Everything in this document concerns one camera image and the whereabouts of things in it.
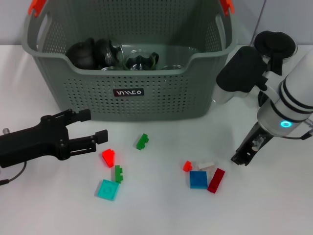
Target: green lego brick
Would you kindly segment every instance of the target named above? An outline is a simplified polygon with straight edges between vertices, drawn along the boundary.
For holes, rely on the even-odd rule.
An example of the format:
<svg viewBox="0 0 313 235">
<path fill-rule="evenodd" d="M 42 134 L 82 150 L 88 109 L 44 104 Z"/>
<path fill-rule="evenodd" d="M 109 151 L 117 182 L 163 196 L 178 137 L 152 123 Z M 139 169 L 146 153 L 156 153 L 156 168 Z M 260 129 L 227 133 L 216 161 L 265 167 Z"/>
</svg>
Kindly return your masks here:
<svg viewBox="0 0 313 235">
<path fill-rule="evenodd" d="M 146 143 L 149 141 L 148 136 L 146 134 L 143 134 L 140 138 L 140 140 L 138 141 L 136 148 L 138 150 L 141 150 L 143 148 L 145 148 Z"/>
<path fill-rule="evenodd" d="M 123 168 L 121 168 L 119 165 L 115 166 L 115 182 L 121 183 L 123 180 L 123 176 L 121 175 L 123 173 Z"/>
<path fill-rule="evenodd" d="M 103 180 L 98 191 L 98 197 L 114 201 L 119 184 L 109 180 Z"/>
</svg>

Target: basket label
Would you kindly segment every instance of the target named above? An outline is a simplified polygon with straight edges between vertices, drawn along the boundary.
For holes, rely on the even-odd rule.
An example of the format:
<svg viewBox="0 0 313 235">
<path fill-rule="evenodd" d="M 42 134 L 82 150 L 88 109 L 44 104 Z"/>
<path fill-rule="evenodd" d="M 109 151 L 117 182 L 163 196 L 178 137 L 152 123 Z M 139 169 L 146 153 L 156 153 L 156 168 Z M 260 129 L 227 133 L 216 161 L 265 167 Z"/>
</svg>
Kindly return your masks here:
<svg viewBox="0 0 313 235">
<path fill-rule="evenodd" d="M 133 88 L 133 89 L 113 89 L 114 96 L 141 96 L 145 95 L 143 88 Z"/>
</svg>

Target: white wall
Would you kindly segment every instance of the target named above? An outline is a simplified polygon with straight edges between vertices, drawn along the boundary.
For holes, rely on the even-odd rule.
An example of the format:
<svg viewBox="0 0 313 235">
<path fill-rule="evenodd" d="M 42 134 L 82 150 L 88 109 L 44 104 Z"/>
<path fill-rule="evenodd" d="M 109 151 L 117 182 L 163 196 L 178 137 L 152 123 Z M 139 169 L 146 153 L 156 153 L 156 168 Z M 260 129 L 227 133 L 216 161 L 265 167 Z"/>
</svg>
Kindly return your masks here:
<svg viewBox="0 0 313 235">
<path fill-rule="evenodd" d="M 238 44 L 249 44 L 264 0 L 233 0 Z M 0 0 L 0 45 L 20 44 L 31 0 Z M 268 0 L 260 30 L 283 31 L 299 44 L 313 44 L 313 0 Z"/>
</svg>

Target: table surface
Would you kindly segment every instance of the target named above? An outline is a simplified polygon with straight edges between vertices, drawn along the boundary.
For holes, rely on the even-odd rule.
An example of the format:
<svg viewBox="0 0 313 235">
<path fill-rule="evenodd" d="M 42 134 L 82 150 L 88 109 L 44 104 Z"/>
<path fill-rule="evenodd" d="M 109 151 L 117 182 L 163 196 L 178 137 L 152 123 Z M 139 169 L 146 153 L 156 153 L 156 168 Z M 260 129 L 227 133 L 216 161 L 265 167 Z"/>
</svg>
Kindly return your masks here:
<svg viewBox="0 0 313 235">
<path fill-rule="evenodd" d="M 284 74 L 312 48 L 300 46 L 284 64 Z M 256 94 L 213 105 L 197 119 L 68 126 L 70 138 L 107 129 L 110 140 L 98 145 L 96 153 L 64 162 L 52 156 L 29 161 L 18 179 L 0 187 L 0 234 L 311 234 L 311 139 L 274 138 L 248 166 L 230 161 L 257 121 Z M 0 46 L 0 110 L 0 129 L 11 132 L 60 111 L 21 46 Z M 302 125 L 291 135 L 307 130 Z M 134 144 L 142 133 L 150 141 L 139 151 Z M 115 163 L 124 175 L 113 202 L 95 196 L 101 181 L 113 176 L 101 158 L 108 148 L 115 150 Z M 189 174 L 182 171 L 186 160 L 212 161 L 226 171 L 216 194 L 190 189 Z M 15 176 L 21 168 L 0 169 L 0 179 Z"/>
</svg>

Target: blue indicator light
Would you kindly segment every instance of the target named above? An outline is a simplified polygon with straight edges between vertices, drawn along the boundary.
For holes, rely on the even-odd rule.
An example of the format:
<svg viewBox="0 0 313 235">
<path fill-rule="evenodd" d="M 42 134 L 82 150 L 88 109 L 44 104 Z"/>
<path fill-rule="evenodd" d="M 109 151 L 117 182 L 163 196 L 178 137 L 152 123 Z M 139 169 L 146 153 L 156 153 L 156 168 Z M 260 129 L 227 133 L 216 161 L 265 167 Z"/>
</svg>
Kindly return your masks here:
<svg viewBox="0 0 313 235">
<path fill-rule="evenodd" d="M 292 123 L 290 121 L 282 121 L 280 123 L 280 125 L 283 127 L 283 128 L 289 128 L 292 126 Z"/>
</svg>

